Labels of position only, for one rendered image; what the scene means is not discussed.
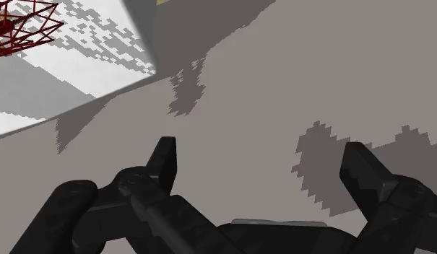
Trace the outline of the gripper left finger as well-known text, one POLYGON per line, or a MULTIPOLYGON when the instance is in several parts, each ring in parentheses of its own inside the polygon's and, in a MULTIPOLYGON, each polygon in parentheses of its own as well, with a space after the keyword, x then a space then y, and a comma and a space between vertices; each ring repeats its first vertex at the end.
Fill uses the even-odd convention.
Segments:
POLYGON ((103 188, 62 183, 9 254, 101 254, 121 238, 136 254, 240 254, 185 198, 171 195, 176 173, 176 139, 165 136, 145 166, 119 171, 103 188))

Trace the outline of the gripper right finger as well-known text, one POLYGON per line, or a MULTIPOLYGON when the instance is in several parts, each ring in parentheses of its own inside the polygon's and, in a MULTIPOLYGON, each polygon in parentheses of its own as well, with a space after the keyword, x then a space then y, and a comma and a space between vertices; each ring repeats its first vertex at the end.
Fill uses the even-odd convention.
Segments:
POLYGON ((437 254, 437 195, 391 173, 360 142, 345 144, 339 178, 367 220, 347 254, 437 254))

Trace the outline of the white table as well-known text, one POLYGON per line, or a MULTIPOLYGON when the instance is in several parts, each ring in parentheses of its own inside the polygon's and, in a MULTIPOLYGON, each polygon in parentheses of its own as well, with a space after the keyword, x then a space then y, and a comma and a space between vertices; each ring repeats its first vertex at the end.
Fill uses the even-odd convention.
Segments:
POLYGON ((157 71, 157 0, 46 0, 54 41, 0 57, 0 137, 109 95, 157 71))

